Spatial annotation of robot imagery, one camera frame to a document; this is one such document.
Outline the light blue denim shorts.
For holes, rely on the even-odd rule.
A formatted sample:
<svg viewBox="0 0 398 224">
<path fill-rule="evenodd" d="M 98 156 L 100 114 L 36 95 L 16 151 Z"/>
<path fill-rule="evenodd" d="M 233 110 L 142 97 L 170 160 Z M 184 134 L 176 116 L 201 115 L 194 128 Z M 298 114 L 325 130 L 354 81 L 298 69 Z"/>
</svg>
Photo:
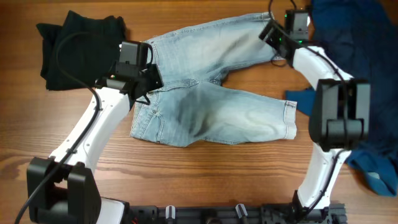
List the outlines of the light blue denim shorts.
<svg viewBox="0 0 398 224">
<path fill-rule="evenodd" d="M 259 39 L 270 19 L 245 14 L 149 39 L 164 85 L 149 93 L 149 105 L 135 105 L 130 135 L 175 147 L 293 139 L 296 102 L 222 86 L 230 71 L 273 58 Z"/>
</svg>

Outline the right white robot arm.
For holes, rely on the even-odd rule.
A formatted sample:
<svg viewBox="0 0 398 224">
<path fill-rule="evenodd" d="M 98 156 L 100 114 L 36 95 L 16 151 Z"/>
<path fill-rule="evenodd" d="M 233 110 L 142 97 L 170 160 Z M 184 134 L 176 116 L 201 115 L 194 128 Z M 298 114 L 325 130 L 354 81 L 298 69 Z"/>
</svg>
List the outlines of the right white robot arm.
<svg viewBox="0 0 398 224">
<path fill-rule="evenodd" d="M 297 191 L 306 213 L 329 206 L 340 169 L 369 132 L 370 84 L 342 71 L 323 48 L 291 38 L 275 20 L 259 38 L 277 51 L 315 89 L 308 132 L 313 152 L 307 174 Z"/>
</svg>

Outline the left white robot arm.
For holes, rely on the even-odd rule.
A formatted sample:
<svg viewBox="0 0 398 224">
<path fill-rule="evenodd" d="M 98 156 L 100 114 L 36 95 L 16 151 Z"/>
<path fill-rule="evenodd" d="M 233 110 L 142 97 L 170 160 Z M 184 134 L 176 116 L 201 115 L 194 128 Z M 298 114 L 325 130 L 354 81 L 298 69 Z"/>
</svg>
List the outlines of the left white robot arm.
<svg viewBox="0 0 398 224">
<path fill-rule="evenodd" d="M 129 204 L 102 197 L 94 172 L 113 131 L 134 103 L 149 105 L 162 88 L 157 65 L 118 62 L 97 79 L 95 95 L 64 142 L 27 168 L 29 218 L 34 223 L 127 223 Z"/>
</svg>

